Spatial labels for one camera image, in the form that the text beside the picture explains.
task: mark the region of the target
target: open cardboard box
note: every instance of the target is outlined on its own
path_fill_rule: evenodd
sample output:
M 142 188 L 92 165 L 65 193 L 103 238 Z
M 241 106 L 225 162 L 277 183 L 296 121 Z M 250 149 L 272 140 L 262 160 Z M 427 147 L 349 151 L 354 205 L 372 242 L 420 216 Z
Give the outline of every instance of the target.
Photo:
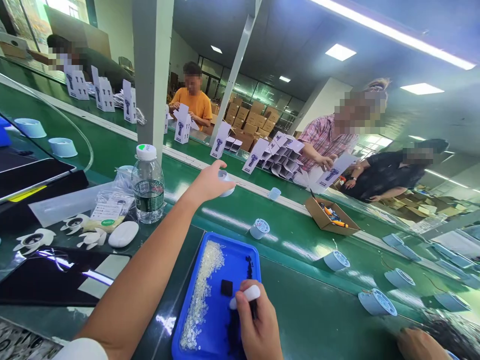
M 340 220 L 348 225 L 348 227 L 342 227 L 332 223 L 317 200 L 310 196 L 305 201 L 305 207 L 320 229 L 345 236 L 350 236 L 355 234 L 357 231 L 360 231 L 359 226 L 346 213 L 344 213 L 344 211 L 336 203 L 325 199 L 318 199 L 318 201 L 335 211 L 335 213 L 340 217 Z

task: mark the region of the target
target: ceiling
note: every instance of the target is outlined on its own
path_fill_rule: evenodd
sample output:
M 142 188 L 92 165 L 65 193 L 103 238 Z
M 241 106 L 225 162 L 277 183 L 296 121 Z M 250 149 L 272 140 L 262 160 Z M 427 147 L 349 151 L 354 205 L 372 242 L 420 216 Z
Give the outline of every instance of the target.
M 348 6 L 480 64 L 478 1 L 356 0 Z M 173 27 L 200 55 L 231 67 L 246 18 L 242 1 L 176 0 Z M 357 54 L 345 61 L 325 55 L 336 43 Z M 223 53 L 214 52 L 210 45 Z M 304 101 L 318 82 L 329 77 L 356 89 L 388 77 L 392 83 L 385 136 L 444 138 L 450 150 L 480 156 L 476 146 L 480 65 L 463 70 L 327 12 L 313 1 L 263 0 L 240 72 Z M 280 75 L 291 81 L 279 80 Z M 417 83 L 445 92 L 419 96 L 400 89 Z

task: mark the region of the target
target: white sleeve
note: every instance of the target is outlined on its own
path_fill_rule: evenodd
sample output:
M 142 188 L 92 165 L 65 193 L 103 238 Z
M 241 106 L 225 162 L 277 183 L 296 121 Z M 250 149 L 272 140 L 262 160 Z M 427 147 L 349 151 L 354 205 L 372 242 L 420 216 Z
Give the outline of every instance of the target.
M 89 338 L 70 342 L 52 360 L 109 360 L 102 345 Z

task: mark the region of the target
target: blue plastic tray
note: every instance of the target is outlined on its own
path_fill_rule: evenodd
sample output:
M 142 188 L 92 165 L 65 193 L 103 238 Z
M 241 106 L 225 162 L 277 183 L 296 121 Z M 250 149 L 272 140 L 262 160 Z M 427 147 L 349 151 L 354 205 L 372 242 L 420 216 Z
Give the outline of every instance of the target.
M 195 282 L 200 269 L 200 263 L 204 255 L 207 241 L 224 245 L 222 249 L 225 265 L 217 272 L 211 275 L 207 280 L 211 286 L 211 296 L 205 299 L 208 305 L 208 311 L 205 316 L 205 322 L 199 326 L 201 333 L 196 337 L 197 347 L 200 350 L 185 350 L 180 346 L 180 340 L 184 330 L 184 324 L 189 312 L 190 302 L 194 293 Z M 174 359 L 235 359 L 229 355 L 230 345 L 228 341 L 227 328 L 230 323 L 230 297 L 220 293 L 222 280 L 228 280 L 233 283 L 233 296 L 240 288 L 240 283 L 247 278 L 249 262 L 246 257 L 251 257 L 252 279 L 262 281 L 260 276 L 260 256 L 257 249 L 246 243 L 233 240 L 231 238 L 219 235 L 214 232 L 207 232 L 203 240 L 196 259 L 195 268 L 188 285 L 185 300 L 178 318 L 173 342 L 171 345 L 171 354 Z

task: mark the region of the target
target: white granules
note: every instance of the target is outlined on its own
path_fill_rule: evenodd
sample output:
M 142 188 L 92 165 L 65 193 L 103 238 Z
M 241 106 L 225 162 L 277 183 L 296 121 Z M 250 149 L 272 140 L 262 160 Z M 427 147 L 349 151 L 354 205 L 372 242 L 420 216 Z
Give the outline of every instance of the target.
M 197 349 L 197 336 L 202 332 L 199 327 L 205 322 L 205 315 L 209 310 L 205 298 L 212 295 L 212 287 L 207 283 L 207 279 L 211 279 L 212 274 L 225 265 L 223 247 L 223 245 L 210 240 L 206 242 L 180 339 L 180 346 L 185 350 Z

